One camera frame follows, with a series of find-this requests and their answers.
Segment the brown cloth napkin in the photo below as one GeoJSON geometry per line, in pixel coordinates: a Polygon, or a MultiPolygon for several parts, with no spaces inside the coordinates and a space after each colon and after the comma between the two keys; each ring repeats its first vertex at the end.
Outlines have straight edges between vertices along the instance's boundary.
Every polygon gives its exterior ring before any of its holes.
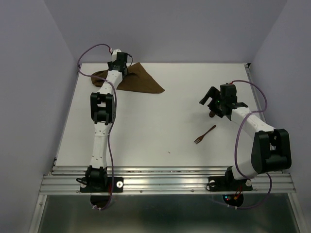
{"type": "Polygon", "coordinates": [[[117,70],[126,72],[117,90],[148,94],[161,94],[165,91],[145,70],[141,63],[131,65],[129,68],[117,66],[117,70]]]}

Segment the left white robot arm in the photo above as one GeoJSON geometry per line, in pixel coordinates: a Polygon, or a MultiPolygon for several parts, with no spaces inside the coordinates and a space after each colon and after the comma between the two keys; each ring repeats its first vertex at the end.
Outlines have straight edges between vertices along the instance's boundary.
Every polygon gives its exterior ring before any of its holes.
{"type": "Polygon", "coordinates": [[[101,88],[90,95],[91,119],[94,121],[94,144],[89,167],[86,171],[86,184],[97,191],[108,187],[107,147],[111,126],[116,119],[116,88],[127,74],[128,54],[121,50],[112,52],[108,72],[101,88]]]}

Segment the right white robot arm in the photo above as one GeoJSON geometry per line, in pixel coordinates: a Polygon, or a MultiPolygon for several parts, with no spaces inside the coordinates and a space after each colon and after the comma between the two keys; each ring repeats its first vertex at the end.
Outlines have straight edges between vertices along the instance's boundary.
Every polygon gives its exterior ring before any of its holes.
{"type": "Polygon", "coordinates": [[[227,117],[239,126],[237,135],[244,131],[253,140],[252,151],[246,161],[238,162],[238,144],[236,138],[234,149],[234,165],[224,176],[224,185],[235,189],[241,180],[251,179],[259,174],[282,171],[292,165],[290,137],[285,129],[276,129],[256,116],[247,104],[239,102],[237,89],[233,83],[226,83],[220,89],[212,86],[200,100],[206,102],[209,110],[220,118],[227,117]]]}

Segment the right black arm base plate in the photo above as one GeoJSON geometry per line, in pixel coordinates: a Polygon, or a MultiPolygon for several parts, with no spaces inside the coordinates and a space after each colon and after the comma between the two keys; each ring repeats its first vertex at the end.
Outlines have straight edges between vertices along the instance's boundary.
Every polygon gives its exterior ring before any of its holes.
{"type": "Polygon", "coordinates": [[[235,191],[252,191],[252,185],[247,186],[246,180],[228,180],[224,176],[208,177],[206,190],[211,192],[235,192],[235,191]]]}

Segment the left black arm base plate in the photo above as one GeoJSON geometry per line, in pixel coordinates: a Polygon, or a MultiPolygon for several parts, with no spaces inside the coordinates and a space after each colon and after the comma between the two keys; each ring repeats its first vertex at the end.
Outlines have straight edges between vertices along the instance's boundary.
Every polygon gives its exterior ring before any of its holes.
{"type": "Polygon", "coordinates": [[[112,180],[111,177],[108,177],[107,184],[101,183],[91,183],[86,182],[86,178],[77,178],[76,181],[80,184],[81,193],[122,193],[124,178],[123,177],[114,177],[112,180]]]}

